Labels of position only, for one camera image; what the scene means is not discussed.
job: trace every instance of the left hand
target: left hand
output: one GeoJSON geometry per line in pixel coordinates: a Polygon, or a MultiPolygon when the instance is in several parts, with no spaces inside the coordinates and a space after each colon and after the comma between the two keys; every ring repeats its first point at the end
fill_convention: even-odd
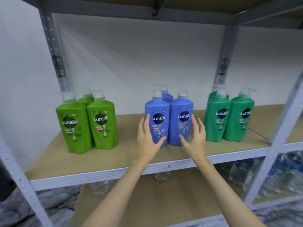
{"type": "Polygon", "coordinates": [[[139,144],[139,155],[138,160],[144,161],[146,164],[153,159],[156,153],[159,151],[166,137],[162,137],[158,143],[154,143],[152,140],[152,134],[149,129],[149,118],[150,115],[141,119],[138,127],[138,144],[139,144]]]}

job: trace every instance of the metal shelf frame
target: metal shelf frame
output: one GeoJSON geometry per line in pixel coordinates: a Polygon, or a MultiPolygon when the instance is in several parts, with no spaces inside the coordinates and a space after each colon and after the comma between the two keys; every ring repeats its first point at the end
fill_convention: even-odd
{"type": "MultiPolygon", "coordinates": [[[[225,78],[227,76],[227,70],[231,62],[233,49],[236,43],[239,25],[247,23],[252,25],[252,22],[255,23],[257,20],[266,19],[279,14],[285,14],[287,12],[294,11],[303,7],[303,0],[272,0],[255,6],[250,10],[238,13],[236,15],[231,15],[222,13],[167,9],[163,8],[163,3],[165,0],[157,0],[157,4],[155,4],[154,8],[108,3],[94,3],[79,0],[23,1],[39,9],[42,26],[45,30],[46,41],[48,43],[51,58],[54,63],[55,74],[58,78],[60,90],[62,92],[69,91],[70,87],[67,78],[68,73],[65,73],[63,65],[63,58],[61,55],[62,53],[60,51],[59,40],[55,30],[52,13],[226,25],[226,31],[222,42],[221,55],[214,81],[216,84],[224,84],[225,78]]],[[[265,156],[263,164],[261,165],[260,170],[258,171],[246,195],[246,198],[244,199],[244,202],[248,205],[249,208],[255,210],[303,199],[303,195],[296,195],[259,204],[253,203],[277,155],[279,153],[303,149],[303,142],[286,144],[286,139],[295,126],[302,110],[303,72],[300,74],[287,100],[286,106],[279,119],[277,129],[271,139],[271,146],[269,148],[240,151],[208,157],[211,162],[215,164],[265,156]]],[[[118,179],[124,174],[127,169],[120,168],[29,181],[15,160],[5,141],[2,139],[1,134],[0,158],[9,171],[13,180],[20,188],[25,199],[31,205],[38,219],[45,227],[51,227],[53,225],[41,203],[39,202],[36,191],[71,185],[81,185],[103,180],[118,179]]],[[[143,172],[143,174],[184,169],[195,166],[195,163],[191,159],[155,163],[150,164],[143,172]]],[[[194,224],[207,223],[210,221],[223,221],[221,226],[228,226],[227,223],[224,222],[224,217],[222,215],[203,218],[200,220],[193,220],[174,226],[189,226],[194,224]]]]}

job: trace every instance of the forearm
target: forearm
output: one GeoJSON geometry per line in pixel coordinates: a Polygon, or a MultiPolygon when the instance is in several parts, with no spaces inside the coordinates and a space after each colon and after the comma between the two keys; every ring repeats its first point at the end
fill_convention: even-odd
{"type": "Polygon", "coordinates": [[[229,226],[265,226],[225,182],[207,158],[198,158],[195,162],[214,190],[220,209],[229,226]]]}
{"type": "Polygon", "coordinates": [[[115,187],[83,224],[83,227],[118,226],[131,194],[148,163],[135,160],[115,187]]]}

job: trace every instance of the shelving unit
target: shelving unit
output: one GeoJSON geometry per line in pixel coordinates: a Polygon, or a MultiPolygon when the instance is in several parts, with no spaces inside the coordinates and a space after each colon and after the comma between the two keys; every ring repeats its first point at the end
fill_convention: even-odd
{"type": "MultiPolygon", "coordinates": [[[[290,28],[299,28],[303,0],[24,0],[37,7],[46,35],[61,91],[69,91],[62,54],[52,13],[160,20],[226,26],[215,84],[224,84],[240,25],[275,26],[285,18],[290,28]]],[[[278,153],[303,149],[303,73],[299,76],[286,105],[254,108],[243,142],[208,142],[212,163],[265,156],[244,202],[251,209],[303,199],[302,195],[280,195],[274,200],[257,194],[278,153]]],[[[204,118],[205,111],[195,111],[204,118]]],[[[92,149],[85,154],[69,153],[62,134],[50,143],[24,173],[0,136],[0,157],[43,226],[51,227],[35,191],[118,179],[137,151],[137,124],[141,114],[117,116],[119,144],[111,150],[92,149]]],[[[222,220],[214,195],[194,162],[181,147],[167,145],[144,171],[131,197],[121,226],[189,226],[222,220]],[[156,183],[152,173],[171,171],[164,184],[156,183]]],[[[83,186],[72,220],[80,225],[100,202],[88,185],[83,186]]]]}

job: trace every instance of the black circle logo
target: black circle logo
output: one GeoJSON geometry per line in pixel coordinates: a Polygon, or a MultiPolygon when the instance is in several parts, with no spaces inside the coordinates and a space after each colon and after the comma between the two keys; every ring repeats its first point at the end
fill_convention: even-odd
{"type": "Polygon", "coordinates": [[[178,119],[180,119],[182,122],[185,122],[189,119],[189,112],[188,111],[183,111],[178,115],[178,119]]]}
{"type": "Polygon", "coordinates": [[[218,110],[218,112],[216,113],[216,116],[220,119],[224,119],[227,116],[228,112],[225,108],[222,108],[220,110],[218,110]]]}
{"type": "Polygon", "coordinates": [[[105,114],[99,112],[94,118],[94,121],[99,125],[104,125],[107,123],[108,117],[105,114]]]}
{"type": "Polygon", "coordinates": [[[164,117],[163,114],[157,113],[157,114],[155,114],[155,115],[152,117],[151,120],[152,120],[155,124],[161,124],[161,123],[163,123],[164,119],[165,119],[165,117],[164,117]]]}
{"type": "Polygon", "coordinates": [[[241,112],[241,116],[244,118],[244,119],[247,119],[250,115],[250,108],[246,108],[244,111],[241,112]]]}
{"type": "Polygon", "coordinates": [[[66,116],[62,119],[62,123],[64,124],[65,127],[71,129],[77,125],[78,121],[75,120],[73,117],[68,116],[68,114],[66,114],[66,116]]]}

